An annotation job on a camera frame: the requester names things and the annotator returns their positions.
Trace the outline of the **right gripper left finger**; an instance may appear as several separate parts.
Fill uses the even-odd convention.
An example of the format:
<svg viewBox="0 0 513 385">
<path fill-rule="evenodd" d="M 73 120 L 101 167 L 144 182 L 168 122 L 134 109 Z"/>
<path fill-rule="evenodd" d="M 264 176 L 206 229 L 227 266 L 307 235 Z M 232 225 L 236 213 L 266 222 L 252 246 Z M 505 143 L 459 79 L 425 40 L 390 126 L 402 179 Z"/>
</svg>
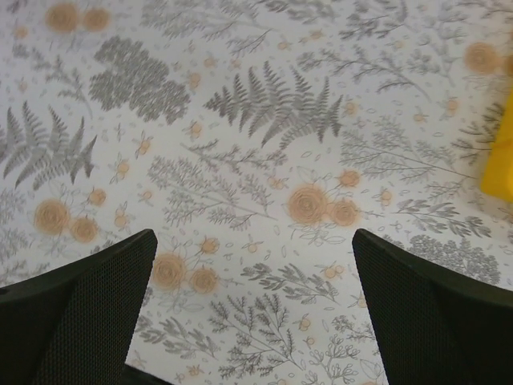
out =
<svg viewBox="0 0 513 385">
<path fill-rule="evenodd" d="M 1 289 L 3 384 L 120 384 L 157 239 L 142 230 Z"/>
</svg>

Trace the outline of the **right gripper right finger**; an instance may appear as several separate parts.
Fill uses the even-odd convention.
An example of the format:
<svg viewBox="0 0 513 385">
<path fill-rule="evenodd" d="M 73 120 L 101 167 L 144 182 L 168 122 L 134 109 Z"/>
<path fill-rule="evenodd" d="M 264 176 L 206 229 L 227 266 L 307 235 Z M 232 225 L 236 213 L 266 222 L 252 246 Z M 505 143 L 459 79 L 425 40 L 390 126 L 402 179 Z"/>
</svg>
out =
<svg viewBox="0 0 513 385">
<path fill-rule="evenodd" d="M 359 229 L 352 240 L 390 384 L 510 384 L 512 292 Z"/>
</svg>

